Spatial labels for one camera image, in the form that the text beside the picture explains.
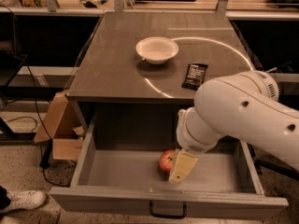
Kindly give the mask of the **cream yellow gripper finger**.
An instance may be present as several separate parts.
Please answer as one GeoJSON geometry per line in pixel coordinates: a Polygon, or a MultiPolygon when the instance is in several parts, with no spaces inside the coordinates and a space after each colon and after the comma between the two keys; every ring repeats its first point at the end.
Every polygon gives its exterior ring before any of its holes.
{"type": "Polygon", "coordinates": [[[198,158],[196,155],[193,155],[184,149],[176,149],[169,181],[174,184],[182,183],[190,174],[197,161],[198,158]]]}

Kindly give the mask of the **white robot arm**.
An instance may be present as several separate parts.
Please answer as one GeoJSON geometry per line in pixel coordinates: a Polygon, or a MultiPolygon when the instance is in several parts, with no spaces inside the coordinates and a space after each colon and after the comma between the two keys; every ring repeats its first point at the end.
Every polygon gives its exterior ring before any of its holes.
{"type": "Polygon", "coordinates": [[[224,136],[254,145],[299,170],[299,111],[278,102],[278,85],[267,73],[248,71],[202,84],[194,106],[178,112],[169,181],[183,182],[198,156],[224,136]]]}

